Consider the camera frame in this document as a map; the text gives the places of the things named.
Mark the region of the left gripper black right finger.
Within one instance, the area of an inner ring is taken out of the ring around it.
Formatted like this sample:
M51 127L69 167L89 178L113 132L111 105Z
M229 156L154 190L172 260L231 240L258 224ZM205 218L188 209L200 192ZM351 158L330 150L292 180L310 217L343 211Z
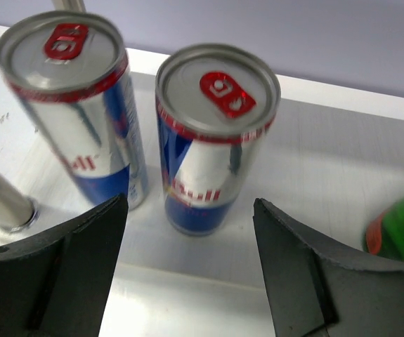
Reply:
M262 198L253 222L277 336L404 336L404 262L342 244Z

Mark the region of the green Perrier labelled bottle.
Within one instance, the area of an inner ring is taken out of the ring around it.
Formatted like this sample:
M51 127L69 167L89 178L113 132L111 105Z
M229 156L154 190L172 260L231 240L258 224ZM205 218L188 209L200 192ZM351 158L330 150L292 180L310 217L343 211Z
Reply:
M404 262L404 197L366 227L363 250L374 256Z

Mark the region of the silver blue can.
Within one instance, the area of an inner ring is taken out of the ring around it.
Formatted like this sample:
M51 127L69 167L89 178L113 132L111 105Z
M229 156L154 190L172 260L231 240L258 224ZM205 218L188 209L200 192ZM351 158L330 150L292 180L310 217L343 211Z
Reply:
M148 176L129 56L113 23L76 11L30 16L1 35L0 71L91 203L120 193L131 208L143 202Z
M280 84L267 64L227 44L169 56L155 77L164 210L180 232L225 220L275 120Z

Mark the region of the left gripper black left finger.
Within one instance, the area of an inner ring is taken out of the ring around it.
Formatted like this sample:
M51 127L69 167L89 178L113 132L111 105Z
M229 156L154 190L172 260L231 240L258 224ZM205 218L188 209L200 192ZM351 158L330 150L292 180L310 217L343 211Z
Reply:
M97 336L128 209L120 194L0 246L0 336Z

